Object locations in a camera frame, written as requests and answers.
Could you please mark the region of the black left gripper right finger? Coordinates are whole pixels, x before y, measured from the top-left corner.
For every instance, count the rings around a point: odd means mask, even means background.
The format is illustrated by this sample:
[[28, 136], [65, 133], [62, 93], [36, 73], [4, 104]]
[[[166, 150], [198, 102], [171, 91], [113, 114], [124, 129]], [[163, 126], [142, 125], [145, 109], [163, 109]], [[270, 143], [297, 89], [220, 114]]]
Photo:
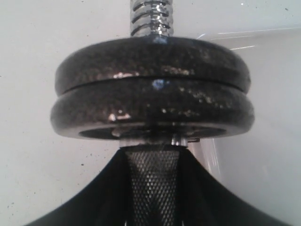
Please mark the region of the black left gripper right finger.
[[180, 208], [186, 226], [285, 226], [220, 184], [189, 150], [179, 158]]

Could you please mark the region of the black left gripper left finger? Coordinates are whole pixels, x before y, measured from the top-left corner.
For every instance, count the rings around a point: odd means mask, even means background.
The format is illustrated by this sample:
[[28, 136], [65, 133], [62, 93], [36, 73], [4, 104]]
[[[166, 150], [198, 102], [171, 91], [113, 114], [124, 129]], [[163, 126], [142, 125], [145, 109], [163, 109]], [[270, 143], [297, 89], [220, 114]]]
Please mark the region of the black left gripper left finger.
[[118, 150], [105, 168], [77, 195], [29, 223], [31, 226], [134, 226], [131, 201], [132, 150]]

